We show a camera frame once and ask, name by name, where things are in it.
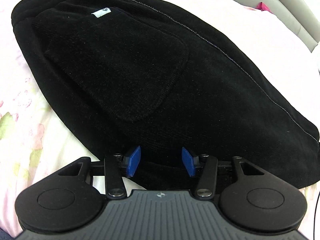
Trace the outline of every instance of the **pink fabric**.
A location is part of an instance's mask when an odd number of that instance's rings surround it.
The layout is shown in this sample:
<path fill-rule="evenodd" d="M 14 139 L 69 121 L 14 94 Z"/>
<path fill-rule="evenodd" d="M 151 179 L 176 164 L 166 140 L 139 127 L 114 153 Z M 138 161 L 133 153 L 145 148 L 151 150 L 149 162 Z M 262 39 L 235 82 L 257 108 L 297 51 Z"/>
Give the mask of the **pink fabric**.
<path fill-rule="evenodd" d="M 260 2 L 257 6 L 256 9 L 261 10 L 261 11 L 268 11 L 270 13 L 272 13 L 269 9 L 268 6 L 266 6 L 263 2 Z"/>

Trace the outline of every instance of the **wire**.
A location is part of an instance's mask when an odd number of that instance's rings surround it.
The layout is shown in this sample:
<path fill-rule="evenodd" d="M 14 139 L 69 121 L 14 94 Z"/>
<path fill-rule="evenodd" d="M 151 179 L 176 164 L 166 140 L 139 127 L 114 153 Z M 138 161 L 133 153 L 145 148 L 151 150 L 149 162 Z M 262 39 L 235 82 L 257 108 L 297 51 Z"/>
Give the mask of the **wire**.
<path fill-rule="evenodd" d="M 316 240 L 316 238 L 315 238 L 315 231 L 316 231 L 316 212 L 317 212 L 317 206 L 318 206 L 319 198 L 320 198 L 320 192 L 319 192 L 318 199 L 317 199 L 317 203 L 316 203 L 315 219 L 313 220 L 313 240 Z"/>

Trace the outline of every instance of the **white bedding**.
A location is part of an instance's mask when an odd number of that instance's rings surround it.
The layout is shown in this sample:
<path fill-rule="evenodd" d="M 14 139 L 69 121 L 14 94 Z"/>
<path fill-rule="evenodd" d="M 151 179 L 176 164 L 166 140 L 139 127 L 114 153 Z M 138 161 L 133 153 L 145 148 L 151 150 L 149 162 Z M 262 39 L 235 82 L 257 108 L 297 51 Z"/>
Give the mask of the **white bedding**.
<path fill-rule="evenodd" d="M 11 26 L 11 12 L 19 1 L 0 0 L 0 227 L 12 236 L 21 231 L 14 201 L 23 189 L 79 157 L 96 160 L 50 108 L 28 68 Z M 320 128 L 316 62 L 304 43 L 276 16 L 233 0 L 166 1 L 228 36 L 282 95 Z M 128 191 L 139 188 L 129 180 L 125 182 Z M 103 192 L 103 180 L 95 180 L 94 185 Z M 308 200 L 308 212 L 299 230 L 309 239 L 319 190 L 320 183 L 301 190 Z M 316 239 L 320 239 L 320 232 L 316 232 Z"/>

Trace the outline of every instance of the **white tag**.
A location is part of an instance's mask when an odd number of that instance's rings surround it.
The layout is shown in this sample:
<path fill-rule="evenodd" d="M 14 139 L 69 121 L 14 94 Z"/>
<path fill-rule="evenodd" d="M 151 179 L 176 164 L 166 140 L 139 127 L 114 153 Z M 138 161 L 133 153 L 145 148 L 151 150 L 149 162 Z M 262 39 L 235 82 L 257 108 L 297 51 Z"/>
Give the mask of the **white tag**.
<path fill-rule="evenodd" d="M 107 13 L 110 13 L 111 10 L 109 8 L 104 8 L 104 9 L 101 9 L 99 11 L 96 11 L 94 13 L 92 13 L 95 17 L 99 18 Z"/>

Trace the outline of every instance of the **black pants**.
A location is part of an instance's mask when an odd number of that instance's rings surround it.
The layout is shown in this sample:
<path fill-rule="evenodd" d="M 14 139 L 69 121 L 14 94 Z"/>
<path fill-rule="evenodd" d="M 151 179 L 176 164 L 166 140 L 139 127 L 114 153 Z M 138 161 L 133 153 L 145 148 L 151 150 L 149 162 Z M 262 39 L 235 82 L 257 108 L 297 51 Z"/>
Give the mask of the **black pants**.
<path fill-rule="evenodd" d="M 188 187 L 182 147 L 243 156 L 296 187 L 320 180 L 317 128 L 224 34 L 182 8 L 23 0 L 12 24 L 44 96 L 94 155 L 141 146 L 142 186 Z"/>

